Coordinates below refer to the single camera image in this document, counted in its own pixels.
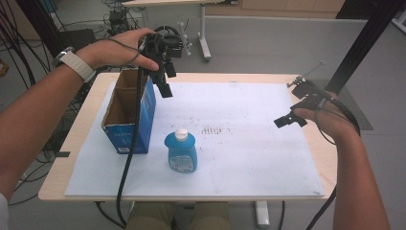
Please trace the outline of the person's khaki trouser legs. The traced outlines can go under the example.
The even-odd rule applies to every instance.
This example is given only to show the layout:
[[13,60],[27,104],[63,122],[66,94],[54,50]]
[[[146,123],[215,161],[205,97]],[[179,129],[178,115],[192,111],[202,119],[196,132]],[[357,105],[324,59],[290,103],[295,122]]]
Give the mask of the person's khaki trouser legs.
[[[174,202],[136,202],[125,230],[172,230]],[[197,202],[189,230],[231,230],[227,202]]]

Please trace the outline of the white background desk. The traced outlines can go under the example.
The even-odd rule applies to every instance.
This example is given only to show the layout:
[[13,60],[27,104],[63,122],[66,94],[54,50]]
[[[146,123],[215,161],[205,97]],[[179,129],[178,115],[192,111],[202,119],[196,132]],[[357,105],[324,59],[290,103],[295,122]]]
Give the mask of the white background desk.
[[196,37],[202,51],[203,59],[210,61],[212,58],[206,39],[206,6],[218,4],[225,0],[130,0],[123,2],[127,8],[135,8],[141,12],[144,27],[151,29],[159,26],[175,27],[183,39],[186,54],[190,56],[191,44],[185,32],[187,20],[198,18],[199,30]]

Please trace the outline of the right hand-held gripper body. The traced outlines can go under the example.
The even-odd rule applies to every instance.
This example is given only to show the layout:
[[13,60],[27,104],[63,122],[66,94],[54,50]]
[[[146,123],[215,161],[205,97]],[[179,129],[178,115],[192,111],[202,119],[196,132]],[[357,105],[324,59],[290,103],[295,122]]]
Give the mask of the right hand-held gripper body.
[[325,102],[331,101],[332,97],[326,91],[318,87],[316,83],[308,80],[306,77],[322,67],[324,64],[325,63],[320,60],[316,67],[312,68],[304,75],[299,75],[295,78],[295,80],[286,85],[287,87],[293,86],[291,93],[300,101],[305,98],[315,99],[317,102],[316,109],[321,108]]

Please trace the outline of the black metal stand post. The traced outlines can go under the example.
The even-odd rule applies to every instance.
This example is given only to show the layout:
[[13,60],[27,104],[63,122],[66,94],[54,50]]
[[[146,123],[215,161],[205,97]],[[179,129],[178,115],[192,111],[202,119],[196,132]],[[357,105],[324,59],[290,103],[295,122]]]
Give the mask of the black metal stand post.
[[339,94],[406,0],[383,0],[351,45],[325,90]]

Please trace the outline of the white table leg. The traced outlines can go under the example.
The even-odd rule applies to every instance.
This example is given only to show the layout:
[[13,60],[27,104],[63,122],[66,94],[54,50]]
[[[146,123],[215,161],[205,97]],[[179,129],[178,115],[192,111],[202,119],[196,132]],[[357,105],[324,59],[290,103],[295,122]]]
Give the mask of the white table leg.
[[270,226],[270,219],[268,213],[268,206],[266,201],[255,202],[256,222],[259,228],[268,228]]

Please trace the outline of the blue detergent bottle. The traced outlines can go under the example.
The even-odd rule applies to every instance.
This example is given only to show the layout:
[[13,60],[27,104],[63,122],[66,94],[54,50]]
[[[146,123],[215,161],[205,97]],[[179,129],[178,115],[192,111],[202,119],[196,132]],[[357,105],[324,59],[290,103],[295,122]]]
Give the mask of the blue detergent bottle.
[[185,128],[178,128],[165,139],[169,167],[178,173],[193,173],[197,168],[195,138]]

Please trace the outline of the beige band wristwatch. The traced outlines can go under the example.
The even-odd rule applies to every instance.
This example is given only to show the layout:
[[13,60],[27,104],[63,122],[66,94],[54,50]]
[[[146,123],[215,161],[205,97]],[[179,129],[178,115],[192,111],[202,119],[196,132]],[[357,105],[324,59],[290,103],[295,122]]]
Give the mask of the beige band wristwatch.
[[76,55],[74,47],[67,47],[61,51],[52,62],[54,67],[58,67],[61,64],[65,64],[74,70],[84,82],[89,82],[96,75],[96,71]]

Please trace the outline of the white table mat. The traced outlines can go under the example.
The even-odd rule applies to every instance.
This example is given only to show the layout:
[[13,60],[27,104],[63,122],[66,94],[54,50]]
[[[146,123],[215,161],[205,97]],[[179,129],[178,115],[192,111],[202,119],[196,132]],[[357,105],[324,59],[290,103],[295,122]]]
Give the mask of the white table mat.
[[[149,150],[128,159],[102,130],[101,107],[68,183],[68,197],[122,195],[134,200],[272,199],[324,196],[319,174],[296,124],[276,127],[292,104],[282,83],[174,82],[158,97]],[[164,140],[179,127],[196,139],[197,169],[169,167]]]

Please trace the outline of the dark grey floor mat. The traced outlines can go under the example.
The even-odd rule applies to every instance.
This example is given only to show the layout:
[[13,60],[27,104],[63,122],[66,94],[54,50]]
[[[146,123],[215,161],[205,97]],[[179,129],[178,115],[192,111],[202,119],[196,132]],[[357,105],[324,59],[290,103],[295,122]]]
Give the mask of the dark grey floor mat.
[[361,130],[373,130],[372,124],[346,86],[338,94],[338,100],[354,115]]

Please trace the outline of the person's left hand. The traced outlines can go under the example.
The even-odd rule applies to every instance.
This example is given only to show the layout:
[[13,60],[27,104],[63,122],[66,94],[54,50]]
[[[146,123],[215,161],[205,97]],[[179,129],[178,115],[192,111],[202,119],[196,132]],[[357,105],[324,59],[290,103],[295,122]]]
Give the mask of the person's left hand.
[[104,65],[135,64],[156,71],[159,65],[139,51],[140,40],[150,34],[153,30],[148,28],[127,31],[90,44],[77,51],[76,55],[93,69]]

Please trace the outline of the blue cardboard box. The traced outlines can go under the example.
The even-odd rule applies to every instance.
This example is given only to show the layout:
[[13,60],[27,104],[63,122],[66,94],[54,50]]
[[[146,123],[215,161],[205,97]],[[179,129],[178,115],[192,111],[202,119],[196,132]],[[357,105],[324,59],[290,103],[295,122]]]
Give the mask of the blue cardboard box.
[[148,153],[156,98],[152,80],[137,69],[123,70],[115,83],[101,128],[119,154]]

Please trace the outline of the person's right hand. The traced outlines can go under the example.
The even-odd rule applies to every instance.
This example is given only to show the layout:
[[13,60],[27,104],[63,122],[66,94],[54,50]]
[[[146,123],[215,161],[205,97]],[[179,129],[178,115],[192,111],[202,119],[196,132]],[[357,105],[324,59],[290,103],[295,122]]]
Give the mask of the person's right hand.
[[335,144],[348,138],[359,138],[354,124],[331,101],[323,103],[316,110],[296,108],[294,109],[294,114],[314,122],[317,128],[328,135]]

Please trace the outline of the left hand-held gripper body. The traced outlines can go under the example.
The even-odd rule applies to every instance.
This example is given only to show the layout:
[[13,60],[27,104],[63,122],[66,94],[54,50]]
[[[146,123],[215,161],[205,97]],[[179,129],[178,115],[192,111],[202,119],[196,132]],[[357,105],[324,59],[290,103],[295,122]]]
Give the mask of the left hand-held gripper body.
[[147,73],[154,84],[166,82],[167,73],[164,62],[169,59],[172,61],[174,58],[181,58],[184,47],[184,36],[172,26],[160,26],[154,30],[153,34],[146,36],[141,46],[141,54],[159,65],[158,71]]

